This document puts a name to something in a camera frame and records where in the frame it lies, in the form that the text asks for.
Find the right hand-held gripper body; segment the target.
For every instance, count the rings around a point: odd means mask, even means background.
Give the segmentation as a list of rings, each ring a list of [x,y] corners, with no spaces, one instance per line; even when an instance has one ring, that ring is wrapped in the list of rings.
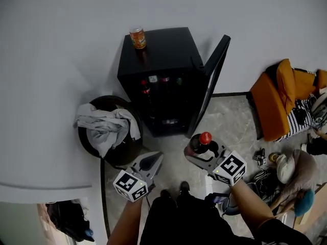
[[[246,173],[246,161],[236,152],[222,150],[216,157],[212,151],[207,151],[198,156],[204,160],[204,169],[213,180],[227,185],[235,185]]]

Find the dark cola bottle red cap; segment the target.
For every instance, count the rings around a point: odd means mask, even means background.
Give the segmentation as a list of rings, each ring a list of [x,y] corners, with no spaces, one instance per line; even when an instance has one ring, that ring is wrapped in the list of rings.
[[[212,135],[209,132],[203,132],[201,134],[194,135],[186,148],[184,149],[184,154],[187,156],[199,156],[211,151],[214,156],[218,156],[219,146],[212,140]]]

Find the black mini fridge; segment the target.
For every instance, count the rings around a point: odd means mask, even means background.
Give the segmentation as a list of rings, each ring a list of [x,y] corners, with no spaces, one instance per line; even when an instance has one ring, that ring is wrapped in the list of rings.
[[[187,27],[147,31],[146,47],[136,49],[131,37],[123,42],[117,78],[155,137],[183,134],[191,138],[214,92],[231,38],[224,35],[206,62],[203,62]],[[157,75],[150,83],[148,76]],[[169,77],[163,83],[161,77]],[[177,78],[183,84],[176,83]],[[150,96],[142,93],[147,80]],[[162,120],[178,119],[175,125]]]

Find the orange soda can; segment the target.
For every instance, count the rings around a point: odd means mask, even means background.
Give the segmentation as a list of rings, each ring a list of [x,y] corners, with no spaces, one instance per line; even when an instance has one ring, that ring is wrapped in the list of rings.
[[[146,47],[146,39],[142,27],[132,28],[130,31],[132,43],[136,49],[143,49]]]

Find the person's left forearm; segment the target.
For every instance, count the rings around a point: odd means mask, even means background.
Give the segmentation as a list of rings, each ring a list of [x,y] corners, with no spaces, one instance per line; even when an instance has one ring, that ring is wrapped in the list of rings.
[[[137,245],[143,198],[127,201],[107,245]]]

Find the person's right forearm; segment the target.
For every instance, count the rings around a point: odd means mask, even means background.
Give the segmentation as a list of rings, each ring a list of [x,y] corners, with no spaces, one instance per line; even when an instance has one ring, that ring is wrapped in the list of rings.
[[[270,207],[242,179],[231,187],[231,193],[242,219],[255,237],[260,226],[274,218]]]

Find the round black chair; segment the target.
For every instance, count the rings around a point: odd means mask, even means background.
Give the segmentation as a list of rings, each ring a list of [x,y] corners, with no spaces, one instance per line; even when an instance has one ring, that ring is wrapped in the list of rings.
[[[141,134],[140,139],[133,140],[130,133],[127,134],[123,142],[115,149],[110,149],[104,160],[112,166],[122,166],[132,162],[144,148],[143,146],[143,123],[141,117],[132,103],[113,95],[104,95],[90,101],[97,109],[103,111],[113,111],[118,107],[128,110],[136,119]]]

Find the small black hand-held device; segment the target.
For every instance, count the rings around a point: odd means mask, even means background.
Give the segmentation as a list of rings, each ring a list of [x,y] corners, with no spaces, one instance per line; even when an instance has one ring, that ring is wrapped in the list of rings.
[[[257,162],[258,167],[261,167],[262,165],[266,165],[267,159],[265,157],[265,149],[261,148],[259,151],[256,151],[253,159]]]

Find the black device blue screen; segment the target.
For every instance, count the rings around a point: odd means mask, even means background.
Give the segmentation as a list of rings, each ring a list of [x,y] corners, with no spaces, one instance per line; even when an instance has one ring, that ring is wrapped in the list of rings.
[[[214,205],[214,204],[221,204],[228,198],[229,198],[229,194],[213,192],[208,194],[204,198],[204,200],[207,204]]]

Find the grey crumpled clothes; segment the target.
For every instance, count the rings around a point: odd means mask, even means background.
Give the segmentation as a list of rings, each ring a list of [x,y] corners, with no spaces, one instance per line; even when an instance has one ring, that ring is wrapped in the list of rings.
[[[133,140],[141,138],[136,119],[122,108],[104,111],[90,103],[83,104],[77,110],[75,125],[87,129],[90,144],[102,158],[120,145],[128,134]]]

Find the black hanging jacket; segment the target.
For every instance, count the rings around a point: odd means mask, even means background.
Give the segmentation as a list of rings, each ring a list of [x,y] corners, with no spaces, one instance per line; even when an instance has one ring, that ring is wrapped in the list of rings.
[[[89,221],[84,219],[84,213],[80,204],[73,203],[72,201],[61,201],[51,204],[47,203],[45,206],[50,220],[56,229],[77,242],[84,240],[94,242],[94,239],[86,234],[86,231],[90,229]]]

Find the large orange cushion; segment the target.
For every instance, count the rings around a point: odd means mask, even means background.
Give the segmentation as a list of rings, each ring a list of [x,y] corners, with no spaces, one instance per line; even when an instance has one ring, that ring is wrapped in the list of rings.
[[[289,59],[280,62],[276,71],[278,93],[286,114],[289,115],[295,106],[295,80]]]

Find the light wooden table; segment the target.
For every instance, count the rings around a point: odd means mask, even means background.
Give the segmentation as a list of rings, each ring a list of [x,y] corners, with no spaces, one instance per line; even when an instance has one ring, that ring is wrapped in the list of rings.
[[[308,231],[313,224],[327,212],[327,182],[317,184],[315,191],[315,200],[311,209],[303,216],[296,217],[293,229],[301,233]]]

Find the square orange cushion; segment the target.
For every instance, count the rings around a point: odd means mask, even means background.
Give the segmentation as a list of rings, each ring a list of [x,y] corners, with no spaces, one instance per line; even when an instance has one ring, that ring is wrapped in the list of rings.
[[[310,72],[293,70],[294,81],[295,81],[295,99],[305,100],[311,93],[314,93],[316,87],[314,81],[316,75]]]

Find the grey white backpack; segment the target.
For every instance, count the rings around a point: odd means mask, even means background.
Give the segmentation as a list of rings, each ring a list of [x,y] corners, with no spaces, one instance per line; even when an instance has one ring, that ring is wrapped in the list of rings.
[[[322,128],[327,123],[327,87],[319,90],[319,97],[311,108],[314,126]]]

